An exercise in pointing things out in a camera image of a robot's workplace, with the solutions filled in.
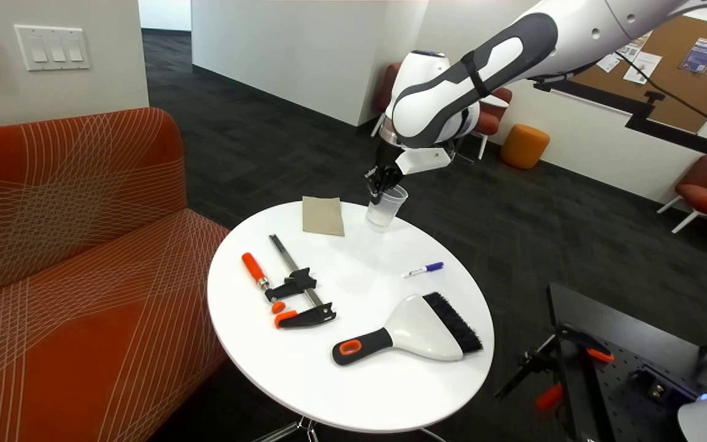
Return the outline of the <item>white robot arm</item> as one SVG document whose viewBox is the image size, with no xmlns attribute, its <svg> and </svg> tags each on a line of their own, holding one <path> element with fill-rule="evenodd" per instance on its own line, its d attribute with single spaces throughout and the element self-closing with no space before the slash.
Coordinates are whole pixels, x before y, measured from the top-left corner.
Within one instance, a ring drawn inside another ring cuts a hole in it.
<svg viewBox="0 0 707 442">
<path fill-rule="evenodd" d="M 496 88 L 566 76 L 699 8 L 707 0 L 538 0 L 458 62 L 413 50 L 379 117 L 386 153 L 365 173 L 371 200 L 379 202 L 406 174 L 446 166 L 452 146 L 473 131 L 479 104 Z"/>
</svg>

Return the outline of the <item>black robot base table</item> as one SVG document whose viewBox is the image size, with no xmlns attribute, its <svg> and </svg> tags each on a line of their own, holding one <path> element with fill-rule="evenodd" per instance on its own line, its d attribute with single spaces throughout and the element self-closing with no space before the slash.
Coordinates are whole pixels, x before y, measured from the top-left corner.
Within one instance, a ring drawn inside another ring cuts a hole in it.
<svg viewBox="0 0 707 442">
<path fill-rule="evenodd" d="M 684 341 L 566 284 L 546 288 L 549 335 L 523 353 L 496 394 L 527 375 L 551 384 L 532 400 L 561 422 L 566 442 L 707 442 L 707 344 Z M 591 335 L 615 362 L 599 367 L 564 330 Z"/>
</svg>

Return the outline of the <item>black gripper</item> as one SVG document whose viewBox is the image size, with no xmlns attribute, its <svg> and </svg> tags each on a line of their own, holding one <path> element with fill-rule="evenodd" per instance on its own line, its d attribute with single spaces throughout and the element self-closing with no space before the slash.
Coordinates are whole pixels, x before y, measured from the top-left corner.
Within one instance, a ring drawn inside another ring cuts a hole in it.
<svg viewBox="0 0 707 442">
<path fill-rule="evenodd" d="M 375 163 L 365 173 L 365 189 L 373 202 L 377 202 L 387 189 L 398 187 L 402 181 L 402 173 L 398 166 L 398 158 L 402 154 L 400 147 L 377 142 L 375 147 Z"/>
</svg>

